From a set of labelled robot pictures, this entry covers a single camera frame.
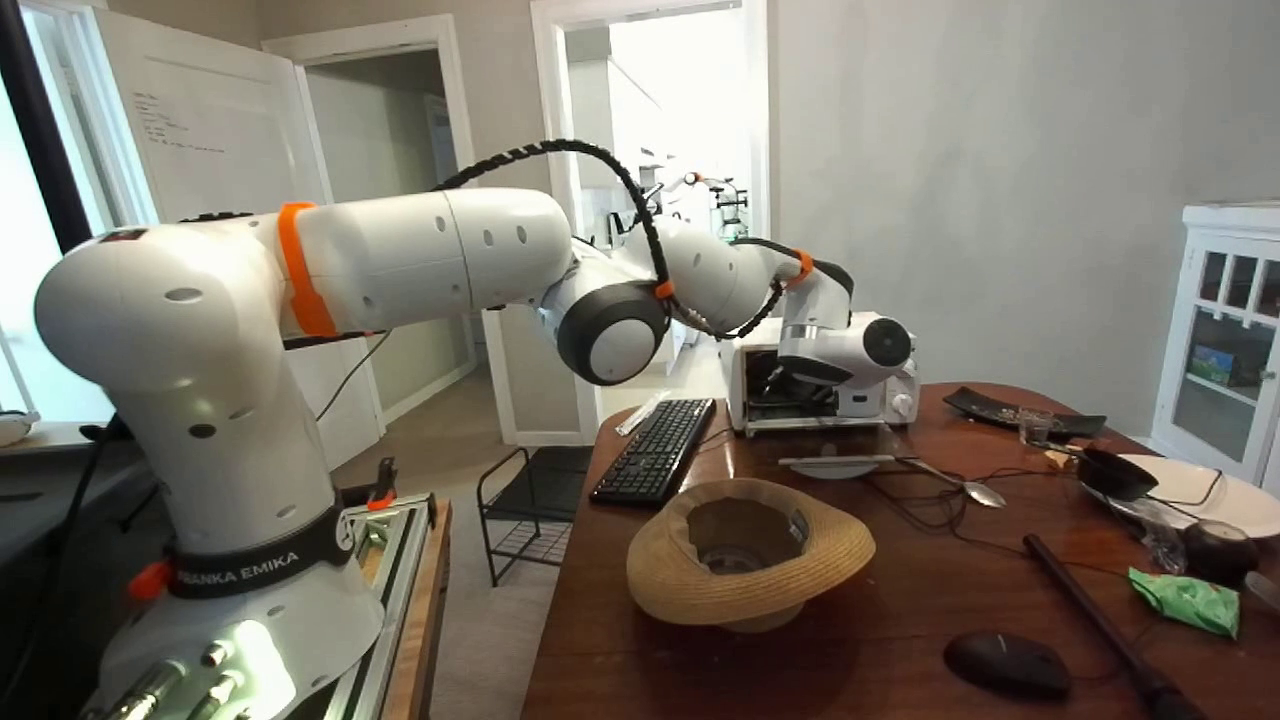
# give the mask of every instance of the black keyboard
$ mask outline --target black keyboard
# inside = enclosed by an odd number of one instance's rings
[[[715,401],[659,401],[588,497],[595,504],[659,507],[674,497],[711,415]]]

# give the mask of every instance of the metal rod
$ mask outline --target metal rod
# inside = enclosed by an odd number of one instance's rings
[[[1073,595],[1073,605],[1093,618],[1093,628],[1105,632],[1105,638],[1115,647],[1115,654],[1126,665],[1130,686],[1145,695],[1146,717],[1157,720],[1195,720],[1205,717],[1165,673],[1145,665],[1136,647],[1118,636],[1118,628],[1108,618],[1108,613],[1074,583],[1063,558],[1032,531],[1022,535],[1037,565]]]

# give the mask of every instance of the wooden table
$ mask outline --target wooden table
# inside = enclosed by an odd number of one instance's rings
[[[1063,404],[971,382],[995,401],[1063,412]],[[687,472],[694,479],[764,476],[861,517],[876,558],[811,598],[788,628],[735,636],[670,628],[644,617],[622,578],[622,552],[646,510],[578,504],[557,598],[526,683],[526,717],[1145,717],[1118,654],[1074,605],[1032,565],[1022,535],[1073,569],[1087,595],[1130,636],[1136,651],[1170,675],[1209,717],[1274,717],[1280,617],[1244,595],[1239,638],[1217,638],[1157,617],[1123,578],[1146,569],[1130,526],[1087,501],[1073,476],[1020,449],[1015,432],[956,415],[946,382],[924,388],[906,449],[938,467],[983,476],[1007,507],[965,507],[944,524],[951,486],[881,467],[863,479],[819,484],[776,454],[809,454],[841,436],[735,436],[729,415],[706,426]],[[588,484],[616,458],[616,418],[598,426]],[[1074,675],[1069,702],[1032,702],[965,683],[944,642],[971,628],[1007,628],[1050,642]]]

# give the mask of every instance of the green object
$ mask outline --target green object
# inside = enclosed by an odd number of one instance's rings
[[[1239,632],[1239,592],[1223,583],[1209,583],[1198,575],[1152,575],[1126,569],[1126,583],[1168,618],[1205,628],[1210,636]]]

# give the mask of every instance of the white robotic arm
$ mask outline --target white robotic arm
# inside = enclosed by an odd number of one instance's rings
[[[282,340],[536,305],[559,358],[616,382],[652,358],[670,315],[729,336],[788,284],[780,351],[795,371],[841,380],[913,354],[901,323],[856,320],[841,271],[800,251],[691,232],[664,237],[664,251],[655,284],[573,242],[557,199],[483,187],[160,223],[63,257],[40,284],[37,323],[69,368],[102,382],[175,524],[167,595],[111,638],[96,702],[206,702],[206,686],[182,683],[201,654],[269,647],[263,673],[240,668],[214,702],[280,717],[377,638],[380,605],[344,565]]]

